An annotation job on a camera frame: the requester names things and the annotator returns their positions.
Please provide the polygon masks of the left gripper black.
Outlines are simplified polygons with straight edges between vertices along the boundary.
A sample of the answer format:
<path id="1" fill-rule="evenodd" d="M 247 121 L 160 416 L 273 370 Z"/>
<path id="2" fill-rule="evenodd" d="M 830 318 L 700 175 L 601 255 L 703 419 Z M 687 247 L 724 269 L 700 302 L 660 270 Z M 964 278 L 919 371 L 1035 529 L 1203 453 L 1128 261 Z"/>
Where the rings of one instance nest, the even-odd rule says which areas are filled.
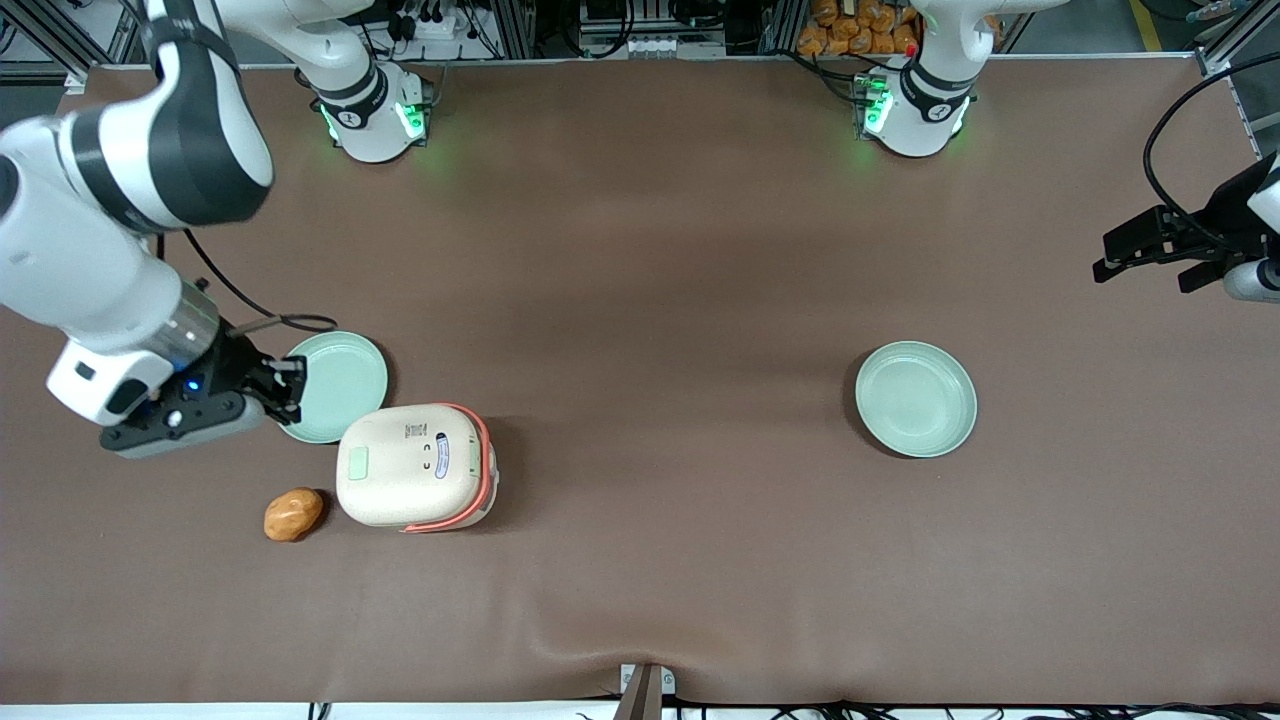
<path id="1" fill-rule="evenodd" d="M 1178 274 L 1181 293 L 1192 293 L 1224 281 L 1239 263 L 1277 260 L 1279 159 L 1277 152 L 1225 181 L 1196 214 L 1215 236 L 1219 258 L 1197 263 Z M 1166 206 L 1140 211 L 1102 236 L 1103 256 L 1092 265 L 1094 283 L 1151 264 L 1201 259 L 1206 242 Z"/>

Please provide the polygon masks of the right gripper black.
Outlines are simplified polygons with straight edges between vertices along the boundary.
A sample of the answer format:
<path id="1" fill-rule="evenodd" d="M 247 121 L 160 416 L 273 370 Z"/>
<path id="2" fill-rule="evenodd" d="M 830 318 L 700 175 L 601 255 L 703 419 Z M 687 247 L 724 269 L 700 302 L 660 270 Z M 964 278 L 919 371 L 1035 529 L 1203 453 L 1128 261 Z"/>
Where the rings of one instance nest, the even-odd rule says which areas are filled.
<path id="1" fill-rule="evenodd" d="M 220 322 L 212 345 L 198 360 L 198 397 L 238 392 L 262 401 L 274 421 L 301 421 L 306 357 L 275 359 L 233 329 L 229 322 Z"/>

